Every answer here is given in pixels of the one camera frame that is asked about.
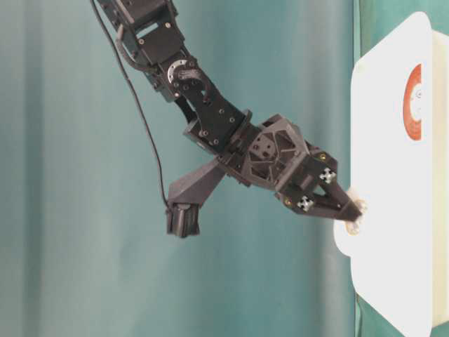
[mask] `black plastic part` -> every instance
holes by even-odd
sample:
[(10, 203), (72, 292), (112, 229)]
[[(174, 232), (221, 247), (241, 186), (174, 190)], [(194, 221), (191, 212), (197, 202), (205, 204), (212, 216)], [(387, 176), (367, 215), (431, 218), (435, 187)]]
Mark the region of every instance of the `black plastic part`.
[(199, 205), (174, 204), (167, 214), (167, 233), (185, 238), (199, 234)]
[(139, 39), (142, 52), (151, 64), (162, 63), (182, 47), (182, 37), (171, 26), (160, 25)]
[(225, 176), (216, 159), (170, 185), (167, 231), (179, 237), (199, 234), (199, 208)]

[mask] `fabric backdrop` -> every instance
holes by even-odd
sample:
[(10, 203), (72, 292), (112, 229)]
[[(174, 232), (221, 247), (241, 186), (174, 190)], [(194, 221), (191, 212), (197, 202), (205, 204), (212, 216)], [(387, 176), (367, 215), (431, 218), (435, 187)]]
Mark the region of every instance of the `fabric backdrop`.
[[(350, 0), (175, 0), (187, 47), (260, 123), (283, 114), (349, 182)], [(332, 222), (225, 178), (201, 235), (166, 235), (152, 153), (88, 0), (16, 0), (0, 20), (0, 335), (354, 335)], [(164, 169), (210, 157), (130, 70)]]
[[(416, 11), (424, 11), (432, 27), (449, 34), (449, 1), (354, 0), (354, 58), (358, 60)], [(387, 320), (358, 297), (356, 332), (360, 337), (402, 336)], [(449, 336), (449, 323), (435, 328), (432, 337)]]

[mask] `black cable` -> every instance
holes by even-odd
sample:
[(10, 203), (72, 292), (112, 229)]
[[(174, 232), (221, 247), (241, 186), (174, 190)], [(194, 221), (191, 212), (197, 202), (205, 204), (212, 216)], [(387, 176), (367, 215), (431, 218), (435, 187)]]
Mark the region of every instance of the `black cable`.
[(105, 33), (105, 35), (106, 35), (106, 37), (107, 37), (107, 40), (109, 41), (109, 44), (110, 44), (111, 47), (112, 47), (112, 50), (114, 51), (114, 55), (115, 55), (115, 58), (116, 58), (116, 61), (117, 61), (118, 65), (119, 65), (119, 67), (120, 67), (121, 73), (122, 73), (124, 79), (126, 80), (126, 83), (128, 84), (128, 87), (129, 87), (131, 93), (133, 94), (135, 104), (136, 104), (137, 107), (138, 107), (140, 117), (142, 118), (143, 124), (144, 124), (144, 126), (145, 126), (145, 130), (146, 130), (146, 132), (147, 132), (149, 141), (150, 141), (151, 146), (152, 146), (154, 158), (156, 159), (157, 168), (158, 168), (158, 173), (159, 173), (159, 189), (160, 189), (160, 192), (161, 192), (161, 198), (162, 198), (162, 201), (164, 202), (164, 204), (166, 205), (167, 211), (168, 211), (168, 210), (170, 209), (170, 207), (169, 207), (169, 205), (168, 205), (168, 202), (167, 202), (167, 199), (166, 199), (166, 195), (165, 195), (165, 191), (164, 191), (164, 188), (163, 188), (163, 176), (162, 176), (161, 159), (159, 158), (159, 153), (157, 152), (156, 143), (154, 142), (152, 133), (151, 133), (151, 131), (149, 130), (148, 122), (147, 122), (147, 119), (145, 118), (145, 115), (144, 115), (144, 113), (143, 113), (142, 106), (141, 106), (141, 104), (140, 104), (138, 95), (137, 95), (137, 93), (135, 92), (133, 83), (131, 82), (131, 80), (130, 80), (129, 77), (128, 77), (128, 74), (127, 74), (126, 71), (125, 71), (125, 68), (124, 68), (124, 66), (123, 66), (123, 63), (122, 63), (122, 61), (121, 61), (121, 59), (120, 59), (119, 52), (117, 51), (116, 46), (114, 45), (114, 41), (112, 40), (111, 35), (110, 35), (109, 32), (107, 31), (107, 28), (106, 28), (106, 26), (105, 26), (105, 23), (103, 22), (103, 20), (102, 20), (102, 18), (101, 18), (101, 16), (100, 16), (100, 13), (98, 12), (98, 9), (97, 9), (97, 6), (95, 5), (94, 0), (89, 0), (89, 1), (90, 1), (91, 5), (92, 5), (92, 9), (93, 9), (93, 12), (94, 12), (94, 14), (95, 14), (95, 16), (96, 16), (96, 18), (97, 18), (97, 21), (98, 21), (98, 23), (100, 24), (100, 26), (101, 26), (101, 28), (102, 28), (102, 31)]
[(117, 38), (115, 39), (115, 46), (119, 50), (121, 56), (123, 59), (129, 64), (130, 67), (140, 71), (140, 72), (146, 72), (148, 74), (155, 74), (156, 70), (154, 67), (151, 67), (149, 65), (140, 65), (139, 63), (135, 62), (126, 52), (125, 47), (123, 46), (123, 34), (125, 32), (125, 27), (123, 25), (120, 25), (119, 31), (117, 32)]

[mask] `orange circle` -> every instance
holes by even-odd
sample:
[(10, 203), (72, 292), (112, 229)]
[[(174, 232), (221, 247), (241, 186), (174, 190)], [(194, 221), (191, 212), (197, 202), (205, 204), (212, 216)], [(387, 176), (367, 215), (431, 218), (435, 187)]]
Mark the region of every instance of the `orange circle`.
[(416, 120), (415, 118), (413, 118), (411, 109), (411, 103), (414, 99), (414, 97), (412, 97), (412, 94), (418, 84), (421, 84), (421, 65), (417, 65), (410, 74), (410, 77), (407, 81), (406, 93), (404, 94), (404, 126), (406, 127), (408, 136), (413, 140), (421, 140), (421, 119)]

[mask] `robotic arm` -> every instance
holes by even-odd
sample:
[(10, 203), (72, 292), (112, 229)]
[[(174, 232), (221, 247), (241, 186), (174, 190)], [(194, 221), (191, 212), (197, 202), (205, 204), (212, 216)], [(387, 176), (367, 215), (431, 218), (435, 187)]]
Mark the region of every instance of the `robotic arm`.
[(275, 115), (258, 126), (223, 98), (186, 49), (171, 0), (97, 0), (123, 59), (185, 115), (184, 134), (215, 158), (170, 185), (167, 228), (199, 234), (199, 209), (225, 175), (275, 191), (298, 214), (355, 222), (361, 212), (337, 183), (337, 161)]

